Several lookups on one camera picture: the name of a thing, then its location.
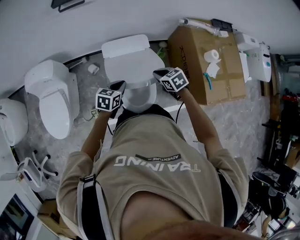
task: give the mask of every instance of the toilet bowl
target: toilet bowl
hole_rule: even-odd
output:
[[[104,67],[109,81],[126,82],[123,106],[140,113],[156,100],[156,79],[153,71],[165,67],[164,62],[150,49],[146,35],[117,39],[102,45]]]
[[[25,90],[39,98],[46,130],[57,139],[66,138],[79,114],[76,74],[62,63],[46,60],[26,74]]]

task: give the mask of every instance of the toilet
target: toilet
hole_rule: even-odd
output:
[[[157,93],[157,80],[152,73],[165,64],[150,49],[147,36],[141,34],[104,43],[102,54],[109,81],[126,82],[123,107],[135,113],[150,108]]]
[[[76,74],[60,62],[46,60],[25,75],[25,90],[39,98],[47,131],[57,139],[66,138],[79,114]]]

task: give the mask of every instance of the white toilet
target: white toilet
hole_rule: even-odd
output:
[[[76,74],[69,73],[60,62],[46,60],[26,74],[25,90],[39,98],[39,111],[47,131],[57,139],[66,138],[79,114]]]
[[[150,108],[156,99],[156,82],[153,71],[165,64],[150,49],[146,35],[117,39],[102,45],[105,72],[109,81],[126,82],[123,106],[135,113]]]

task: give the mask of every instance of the black backpack strap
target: black backpack strap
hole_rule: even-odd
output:
[[[224,227],[232,228],[238,216],[238,204],[236,202],[235,196],[230,185],[218,169],[217,175],[220,179],[223,198]]]
[[[104,194],[95,175],[82,179],[78,184],[77,215],[83,240],[114,240]]]

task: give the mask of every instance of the cable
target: cable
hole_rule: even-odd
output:
[[[184,102],[182,102],[182,104],[180,105],[180,107],[179,107],[179,109],[178,109],[175,123],[177,123],[179,111],[180,111],[180,109],[181,109],[181,107],[182,107],[183,104],[184,104]]]
[[[113,133],[112,133],[112,131],[111,131],[111,128],[109,127],[109,125],[107,124],[107,126],[108,126],[108,130],[109,130],[109,132],[111,133],[111,135],[113,135]]]

